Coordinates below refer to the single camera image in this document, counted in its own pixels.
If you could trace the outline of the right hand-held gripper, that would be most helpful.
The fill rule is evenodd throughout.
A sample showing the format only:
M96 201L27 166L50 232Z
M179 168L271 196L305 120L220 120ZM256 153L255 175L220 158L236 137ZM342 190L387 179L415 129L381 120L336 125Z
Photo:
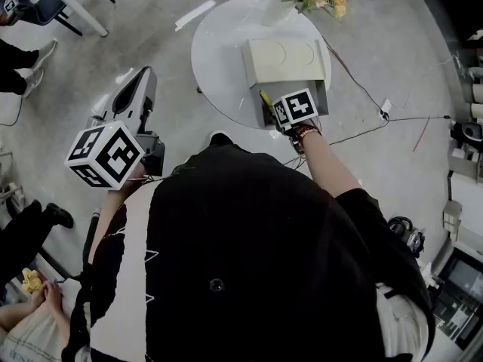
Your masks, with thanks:
M272 104L278 130L286 134L297 124L318 116L309 88L280 97Z

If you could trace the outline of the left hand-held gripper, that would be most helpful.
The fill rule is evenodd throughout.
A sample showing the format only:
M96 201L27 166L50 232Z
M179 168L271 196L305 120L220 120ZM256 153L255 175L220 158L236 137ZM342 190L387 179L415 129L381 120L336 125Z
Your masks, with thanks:
M157 76L152 67L140 69L115 96L112 117L126 111L131 120L89 118L72 144L64 164L91 188L119 190L141 163L147 175L161 176L165 145L146 130L155 104Z

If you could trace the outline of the grey drawer box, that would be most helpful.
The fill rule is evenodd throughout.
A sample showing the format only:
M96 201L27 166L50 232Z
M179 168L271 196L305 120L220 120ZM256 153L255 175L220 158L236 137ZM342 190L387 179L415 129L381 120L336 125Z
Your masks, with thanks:
M264 91L273 104L286 94L309 88L318 116L329 114L330 67L320 40L249 39L242 46L242 56L248 89L261 127L275 128L277 122L272 107L267 109L263 105L259 91Z

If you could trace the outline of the person's right forearm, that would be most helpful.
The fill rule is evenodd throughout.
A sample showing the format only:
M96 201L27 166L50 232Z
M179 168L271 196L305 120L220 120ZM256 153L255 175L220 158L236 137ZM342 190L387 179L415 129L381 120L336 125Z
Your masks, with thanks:
M315 183L334 198L361 188L358 180L343 165L315 127L302 126L300 129L297 138Z

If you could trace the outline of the person's left forearm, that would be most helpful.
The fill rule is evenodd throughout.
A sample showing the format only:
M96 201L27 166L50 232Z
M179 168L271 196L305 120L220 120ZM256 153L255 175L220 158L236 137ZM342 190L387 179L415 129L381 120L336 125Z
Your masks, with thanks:
M146 174L145 167L142 163L138 163L133 169L124 185L119 190L110 190L107 192L105 200L100 210L100 217L97 228L94 234L94 239L91 245L88 262L92 263L94 260L95 251L98 244L106 234L109 224L114 217L117 210L123 203L141 186L141 183Z

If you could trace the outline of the person's black white shoe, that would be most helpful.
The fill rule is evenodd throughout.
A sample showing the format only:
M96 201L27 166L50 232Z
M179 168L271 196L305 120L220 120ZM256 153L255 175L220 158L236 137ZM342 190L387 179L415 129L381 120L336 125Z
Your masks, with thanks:
M220 148L234 146L234 142L230 138L229 134L223 130L216 130L208 136L208 148Z

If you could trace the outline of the round white side table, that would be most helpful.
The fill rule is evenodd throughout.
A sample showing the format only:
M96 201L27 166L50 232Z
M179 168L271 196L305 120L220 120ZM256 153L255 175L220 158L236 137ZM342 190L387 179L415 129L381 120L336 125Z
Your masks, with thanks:
M274 26L262 24L269 0L229 0L213 9L199 24L191 51L192 70L198 88L219 112L232 121L265 129L260 91L271 100L309 88L318 113L328 115L327 92L331 85L331 58L315 24L292 10ZM325 69L324 81L305 80L251 85L242 47L249 39L293 38L316 40Z

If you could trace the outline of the white vase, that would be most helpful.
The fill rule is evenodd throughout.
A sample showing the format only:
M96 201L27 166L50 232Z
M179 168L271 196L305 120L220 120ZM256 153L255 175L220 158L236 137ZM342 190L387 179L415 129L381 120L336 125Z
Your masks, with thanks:
M261 15L260 23L267 27L275 26L295 10L296 4L295 0L269 0Z

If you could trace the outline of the person's black white top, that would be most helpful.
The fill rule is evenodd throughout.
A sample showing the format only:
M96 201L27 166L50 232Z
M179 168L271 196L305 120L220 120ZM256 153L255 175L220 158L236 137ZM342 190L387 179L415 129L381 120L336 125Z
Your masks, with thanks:
M267 154L206 148L117 210L63 362L408 362L376 284L435 320L408 246L364 189L332 197Z

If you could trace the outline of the black yellow vacuum cleaner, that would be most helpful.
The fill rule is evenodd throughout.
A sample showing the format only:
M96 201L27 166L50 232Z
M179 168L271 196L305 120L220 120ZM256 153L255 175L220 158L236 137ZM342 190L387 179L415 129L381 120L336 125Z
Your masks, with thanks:
M388 221L389 228L410 249L416 259L424 251L425 229L419 230L412 221L405 216L394 216Z

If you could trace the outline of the black appliance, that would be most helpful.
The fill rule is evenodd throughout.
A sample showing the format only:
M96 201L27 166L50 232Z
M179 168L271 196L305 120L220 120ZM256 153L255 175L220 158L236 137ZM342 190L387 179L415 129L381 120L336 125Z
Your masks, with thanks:
M462 134L465 138L475 141L483 142L483 124L474 121L467 122L453 122L451 130Z

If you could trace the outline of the yellow food piece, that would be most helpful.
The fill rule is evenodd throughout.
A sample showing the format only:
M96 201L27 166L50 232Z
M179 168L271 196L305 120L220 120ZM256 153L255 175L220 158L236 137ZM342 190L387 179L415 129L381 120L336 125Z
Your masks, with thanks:
M25 293L33 293L42 287L43 281L36 270L24 268L22 270L22 289Z

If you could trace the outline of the person's light trousers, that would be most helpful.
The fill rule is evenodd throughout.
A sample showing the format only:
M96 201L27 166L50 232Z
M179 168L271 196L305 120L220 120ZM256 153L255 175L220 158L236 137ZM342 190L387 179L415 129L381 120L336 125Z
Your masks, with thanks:
M422 362L434 339L428 317L413 300L384 283L376 284L376 291L385 357Z

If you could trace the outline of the black monitor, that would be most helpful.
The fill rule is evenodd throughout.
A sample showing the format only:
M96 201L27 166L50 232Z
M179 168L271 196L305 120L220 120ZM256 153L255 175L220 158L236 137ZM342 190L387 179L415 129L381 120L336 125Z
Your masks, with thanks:
M438 277L437 328L465 349L483 328L483 262L456 248Z

